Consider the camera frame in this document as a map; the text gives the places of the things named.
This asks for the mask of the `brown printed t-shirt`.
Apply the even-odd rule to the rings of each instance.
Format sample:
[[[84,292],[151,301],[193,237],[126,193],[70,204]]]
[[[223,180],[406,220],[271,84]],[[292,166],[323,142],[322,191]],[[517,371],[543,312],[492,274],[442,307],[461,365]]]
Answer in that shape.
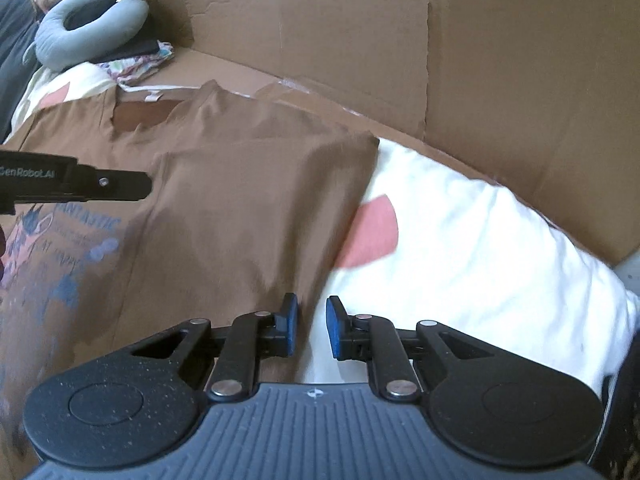
[[[378,158],[378,140],[214,82],[182,101],[116,90],[40,110],[10,150],[140,170],[134,203],[21,206],[2,222],[1,474],[35,466],[32,388],[188,318],[216,326],[277,307],[312,312]]]

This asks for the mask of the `cream bear print blanket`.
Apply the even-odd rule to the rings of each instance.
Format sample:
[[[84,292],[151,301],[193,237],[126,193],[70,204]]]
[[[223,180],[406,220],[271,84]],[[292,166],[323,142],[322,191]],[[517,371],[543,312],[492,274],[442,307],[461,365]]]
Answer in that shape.
[[[120,92],[126,101],[182,101],[124,93],[91,64],[38,70],[13,117],[14,134],[40,110]],[[295,361],[269,379],[358,380],[332,360],[323,300],[412,327],[434,318],[573,375],[600,390],[617,374],[639,325],[639,301],[604,263],[575,247],[506,188],[471,180],[387,139],[324,284]]]

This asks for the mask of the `colourful dotted cloth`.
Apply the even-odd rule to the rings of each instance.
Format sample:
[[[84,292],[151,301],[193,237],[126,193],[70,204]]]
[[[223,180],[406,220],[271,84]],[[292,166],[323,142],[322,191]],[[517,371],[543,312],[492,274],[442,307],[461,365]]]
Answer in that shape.
[[[101,70],[105,70],[116,84],[121,86],[135,86],[155,74],[165,62],[174,57],[175,51],[169,42],[159,41],[157,51],[150,54],[119,58],[118,60],[101,62]]]

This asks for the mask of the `grey neck pillow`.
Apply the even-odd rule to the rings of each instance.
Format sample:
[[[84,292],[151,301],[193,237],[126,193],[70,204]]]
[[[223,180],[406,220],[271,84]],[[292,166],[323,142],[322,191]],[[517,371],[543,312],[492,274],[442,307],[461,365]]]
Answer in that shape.
[[[62,0],[40,22],[22,62],[62,72],[104,58],[134,38],[148,15],[144,0]]]

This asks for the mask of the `black flat pad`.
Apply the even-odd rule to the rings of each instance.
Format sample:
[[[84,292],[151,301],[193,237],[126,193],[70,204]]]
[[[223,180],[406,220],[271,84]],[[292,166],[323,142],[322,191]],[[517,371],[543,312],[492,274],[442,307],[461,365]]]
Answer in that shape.
[[[122,58],[134,58],[139,55],[154,54],[158,51],[158,42],[156,39],[131,39],[121,47],[113,51],[101,54],[92,58],[91,63],[107,63]]]

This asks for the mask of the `brown cardboard sheet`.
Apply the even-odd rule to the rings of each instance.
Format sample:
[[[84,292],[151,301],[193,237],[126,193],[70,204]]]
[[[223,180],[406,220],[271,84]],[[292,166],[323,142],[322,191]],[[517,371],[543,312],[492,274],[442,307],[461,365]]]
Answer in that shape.
[[[639,246],[639,0],[148,0],[201,76],[297,82],[510,188],[612,264]]]

